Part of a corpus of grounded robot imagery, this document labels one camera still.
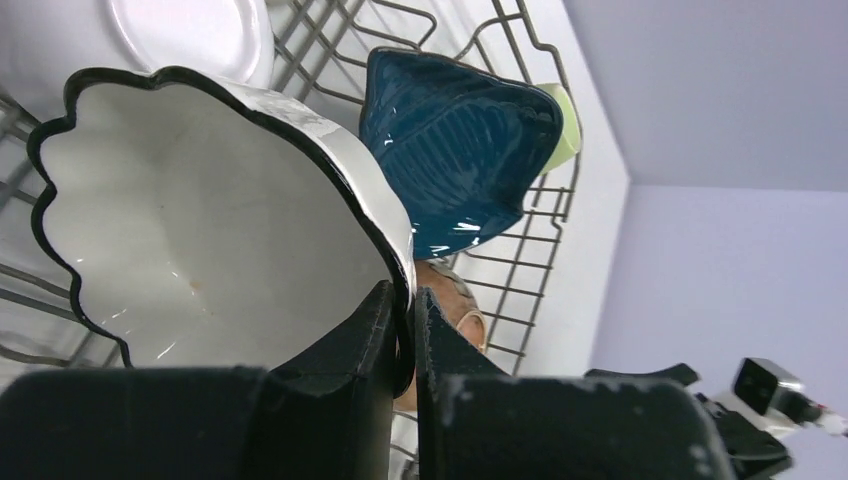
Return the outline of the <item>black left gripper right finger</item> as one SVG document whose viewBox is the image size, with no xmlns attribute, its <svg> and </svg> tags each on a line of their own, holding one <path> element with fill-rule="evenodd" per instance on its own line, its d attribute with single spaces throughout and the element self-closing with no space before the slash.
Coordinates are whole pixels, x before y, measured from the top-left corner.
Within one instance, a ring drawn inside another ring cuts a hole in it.
<svg viewBox="0 0 848 480">
<path fill-rule="evenodd" d="M 415 303 L 423 479 L 731 479 L 718 430 L 682 386 L 653 378 L 514 377 Z"/>
</svg>

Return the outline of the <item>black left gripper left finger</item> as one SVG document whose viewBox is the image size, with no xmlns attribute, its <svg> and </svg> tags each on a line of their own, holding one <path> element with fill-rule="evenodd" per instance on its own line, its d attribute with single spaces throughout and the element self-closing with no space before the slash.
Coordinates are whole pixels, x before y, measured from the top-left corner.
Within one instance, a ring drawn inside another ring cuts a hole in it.
<svg viewBox="0 0 848 480">
<path fill-rule="evenodd" d="M 64 369 L 1 397 L 5 479 L 384 479 L 389 283 L 274 370 Z"/>
</svg>

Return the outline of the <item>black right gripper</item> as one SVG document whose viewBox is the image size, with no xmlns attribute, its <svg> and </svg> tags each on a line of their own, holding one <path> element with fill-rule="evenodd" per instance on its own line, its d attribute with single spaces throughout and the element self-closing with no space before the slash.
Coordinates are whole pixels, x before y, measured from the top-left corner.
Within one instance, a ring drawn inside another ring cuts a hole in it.
<svg viewBox="0 0 848 480">
<path fill-rule="evenodd" d="M 586 378 L 663 379 L 671 380 L 684 387 L 700 380 L 700 376 L 685 363 L 677 363 L 671 367 L 647 373 L 590 369 L 584 376 Z M 742 415 L 741 406 L 732 406 L 729 400 L 713 400 L 702 393 L 696 393 L 694 397 L 715 423 L 737 479 L 773 479 L 793 466 L 793 459 L 786 446 L 764 429 L 755 426 L 751 420 L 746 419 Z"/>
</svg>

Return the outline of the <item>tan brown bowl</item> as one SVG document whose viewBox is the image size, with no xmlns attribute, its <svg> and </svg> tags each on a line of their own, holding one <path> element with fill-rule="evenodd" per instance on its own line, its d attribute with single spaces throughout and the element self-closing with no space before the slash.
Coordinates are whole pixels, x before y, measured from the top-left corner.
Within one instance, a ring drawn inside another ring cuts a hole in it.
<svg viewBox="0 0 848 480">
<path fill-rule="evenodd" d="M 436 380 L 425 377 L 431 393 L 437 392 L 438 384 L 451 374 L 500 374 L 504 372 L 485 357 L 487 346 L 487 325 L 476 298 L 466 282 L 441 261 L 418 260 L 415 262 L 419 287 L 432 291 L 432 298 L 438 303 L 442 318 L 461 335 L 481 356 L 468 356 L 464 347 L 450 340 L 448 344 L 437 343 L 441 338 L 430 333 L 430 353 L 438 348 L 446 353 L 450 362 L 430 356 L 430 367 L 436 372 Z"/>
</svg>

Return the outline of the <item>white scalloped bowl black rim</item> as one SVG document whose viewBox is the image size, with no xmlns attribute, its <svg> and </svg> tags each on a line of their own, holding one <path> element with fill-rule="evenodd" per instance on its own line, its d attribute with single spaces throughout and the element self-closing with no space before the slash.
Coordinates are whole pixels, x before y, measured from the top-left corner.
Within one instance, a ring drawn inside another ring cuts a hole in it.
<svg viewBox="0 0 848 480">
<path fill-rule="evenodd" d="M 413 377 L 410 218 L 368 148 L 283 93 L 170 66 L 89 67 L 27 154 L 31 228 L 127 367 L 274 368 L 388 282 Z"/>
</svg>

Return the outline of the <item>blue leaf-shaped dish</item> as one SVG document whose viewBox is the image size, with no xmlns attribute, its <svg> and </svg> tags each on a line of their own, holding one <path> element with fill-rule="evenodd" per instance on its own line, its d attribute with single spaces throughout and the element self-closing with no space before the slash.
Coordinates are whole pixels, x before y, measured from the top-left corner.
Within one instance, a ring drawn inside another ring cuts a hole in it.
<svg viewBox="0 0 848 480">
<path fill-rule="evenodd" d="M 516 224 L 562 127 L 558 104 L 536 86 L 433 53 L 368 55 L 358 137 L 408 213 L 417 260 Z"/>
</svg>

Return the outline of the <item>green mug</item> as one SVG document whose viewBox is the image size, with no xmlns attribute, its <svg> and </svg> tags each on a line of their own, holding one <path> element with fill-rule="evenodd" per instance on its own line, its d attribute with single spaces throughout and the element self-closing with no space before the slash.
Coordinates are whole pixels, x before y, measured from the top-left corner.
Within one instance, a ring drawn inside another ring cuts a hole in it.
<svg viewBox="0 0 848 480">
<path fill-rule="evenodd" d="M 540 175 L 546 175 L 574 158 L 580 152 L 582 148 L 582 133 L 577 111 L 572 97 L 566 88 L 559 83 L 537 84 L 536 87 L 549 94 L 556 101 L 563 117 L 563 127 L 557 146 L 546 165 L 540 171 Z"/>
</svg>

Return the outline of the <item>plain white bowl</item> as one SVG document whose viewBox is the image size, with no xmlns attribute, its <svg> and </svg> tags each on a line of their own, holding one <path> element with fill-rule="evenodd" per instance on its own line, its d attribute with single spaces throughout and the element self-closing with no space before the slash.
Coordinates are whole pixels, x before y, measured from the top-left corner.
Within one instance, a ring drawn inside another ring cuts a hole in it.
<svg viewBox="0 0 848 480">
<path fill-rule="evenodd" d="M 1 87 L 38 120 L 63 111 L 76 71 L 179 65 L 259 88 L 271 84 L 263 1 L 4 1 Z"/>
</svg>

